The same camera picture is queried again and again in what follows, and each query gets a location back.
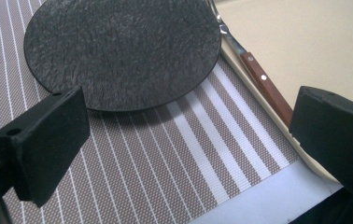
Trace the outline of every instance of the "metal fork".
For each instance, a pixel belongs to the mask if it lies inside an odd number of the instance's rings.
[[[251,80],[256,85],[263,98],[273,108],[281,120],[289,127],[292,119],[292,109],[290,108],[287,101],[281,95],[279,90],[276,88],[272,80],[267,76],[261,65],[256,61],[250,52],[247,52],[243,46],[241,46],[237,40],[232,36],[229,31],[229,27],[222,20],[218,13],[217,7],[215,6],[214,0],[205,0],[208,7],[211,8],[214,13],[218,24],[220,33],[225,37],[226,41],[231,45],[233,51],[237,54],[240,59],[240,63],[248,70]]]

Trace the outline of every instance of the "striped placemat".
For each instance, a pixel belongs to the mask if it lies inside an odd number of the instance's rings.
[[[0,128],[48,95],[22,50],[41,4],[0,0]],[[92,135],[47,204],[4,197],[15,223],[186,223],[297,160],[222,58],[177,101],[89,118]]]

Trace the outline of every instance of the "knife handle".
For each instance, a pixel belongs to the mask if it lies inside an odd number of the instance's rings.
[[[261,95],[281,118],[281,120],[289,127],[292,119],[292,108],[276,88],[272,80],[267,76],[261,65],[256,61],[250,52],[240,55],[245,68],[251,74],[251,77],[258,88]]]

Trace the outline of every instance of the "hole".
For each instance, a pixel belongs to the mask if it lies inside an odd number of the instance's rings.
[[[12,136],[12,135],[16,135],[16,134],[18,134],[20,132],[21,132],[21,129],[18,129],[18,128],[17,129],[12,129],[12,130],[7,132],[7,135]]]

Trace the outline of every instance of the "black round mat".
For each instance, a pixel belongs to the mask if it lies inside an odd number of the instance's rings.
[[[201,0],[48,0],[24,38],[46,90],[82,86],[87,107],[103,111],[175,100],[206,78],[219,50],[219,26]]]

